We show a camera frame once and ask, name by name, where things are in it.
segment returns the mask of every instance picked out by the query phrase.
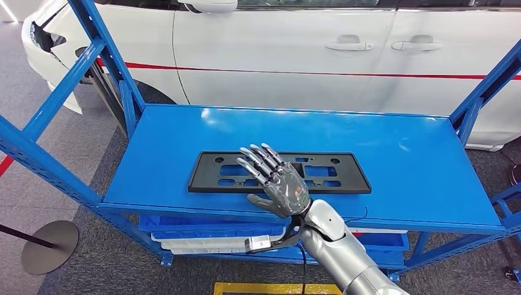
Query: black plastic frame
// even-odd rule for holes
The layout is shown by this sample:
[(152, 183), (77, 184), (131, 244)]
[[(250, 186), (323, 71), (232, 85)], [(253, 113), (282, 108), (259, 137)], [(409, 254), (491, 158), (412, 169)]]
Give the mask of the black plastic frame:
[[(370, 194), (371, 185), (362, 171), (353, 153), (345, 152), (281, 152), (284, 160), (294, 164), (304, 180), (307, 181), (311, 194)], [(246, 180), (254, 180), (247, 175), (221, 175), (223, 165), (238, 165), (237, 158), (246, 157), (240, 152), (201, 152), (197, 158), (192, 176), (190, 177), (189, 192), (214, 192), (214, 193), (263, 193), (261, 186), (247, 186)], [(297, 158), (307, 158), (307, 162), (298, 162)], [(336, 176), (308, 176), (304, 172), (305, 166), (334, 167)], [(233, 180), (231, 186), (218, 185), (219, 180)], [(339, 181), (340, 186), (324, 186), (324, 181)]]

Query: red stripe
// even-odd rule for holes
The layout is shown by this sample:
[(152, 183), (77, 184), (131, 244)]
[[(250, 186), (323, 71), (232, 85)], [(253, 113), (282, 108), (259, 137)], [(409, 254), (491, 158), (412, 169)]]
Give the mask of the red stripe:
[(0, 176), (2, 176), (6, 172), (6, 170), (9, 168), (9, 166), (11, 166), (11, 164), (13, 164), (13, 158), (9, 156), (5, 157), (2, 163), (0, 163)]
[[(103, 66), (103, 62), (98, 58), (98, 63)], [(362, 77), (401, 77), (401, 78), (433, 78), (433, 79), (475, 79), (482, 80), (485, 75), (419, 75), (419, 74), (360, 74), (360, 73), (322, 73), (322, 72), (287, 72), (287, 71), (253, 71), (248, 69), (207, 69), (207, 68), (187, 68), (182, 66), (158, 66), (143, 63), (129, 63), (125, 65), (130, 69), (177, 69), (180, 71), (214, 71), (214, 72), (236, 72), (236, 73), (270, 73), (270, 74), (306, 74), (306, 75), (335, 75), (335, 76), (362, 76)], [(521, 80), (521, 75), (515, 76), (512, 80)]]

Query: blue shelf top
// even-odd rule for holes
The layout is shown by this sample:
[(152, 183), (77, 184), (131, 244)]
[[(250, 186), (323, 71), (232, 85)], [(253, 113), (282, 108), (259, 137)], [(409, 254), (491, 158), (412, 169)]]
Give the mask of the blue shelf top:
[(102, 207), (281, 222), (246, 194), (190, 193), (201, 151), (268, 143), (284, 152), (352, 152), (366, 195), (315, 194), (350, 226), (487, 234), (503, 227), (448, 117), (147, 105)]

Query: blue plastic bin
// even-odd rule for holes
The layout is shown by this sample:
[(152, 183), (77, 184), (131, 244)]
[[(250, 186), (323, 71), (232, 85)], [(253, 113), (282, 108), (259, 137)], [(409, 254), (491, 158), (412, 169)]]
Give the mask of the blue plastic bin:
[(358, 240), (366, 250), (407, 251), (409, 239), (407, 234), (364, 234)]
[[(289, 224), (251, 223), (218, 219), (179, 218), (171, 216), (139, 216), (139, 229), (157, 239), (219, 238), (281, 235)], [(407, 251), (407, 234), (364, 234), (358, 240), (367, 250)]]
[(152, 233), (157, 239), (281, 235), (288, 224), (289, 219), (286, 224), (269, 224), (145, 214), (139, 216), (139, 229)]

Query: car door handle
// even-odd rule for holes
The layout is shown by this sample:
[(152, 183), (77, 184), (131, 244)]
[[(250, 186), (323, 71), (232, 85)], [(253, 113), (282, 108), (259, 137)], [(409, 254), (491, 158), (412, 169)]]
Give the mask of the car door handle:
[(440, 49), (442, 45), (440, 43), (414, 43), (409, 41), (397, 41), (392, 43), (391, 47), (396, 50), (429, 51)]
[(331, 42), (326, 44), (326, 48), (334, 50), (348, 50), (348, 51), (365, 51), (373, 49), (374, 45), (367, 42), (360, 43), (341, 43)]

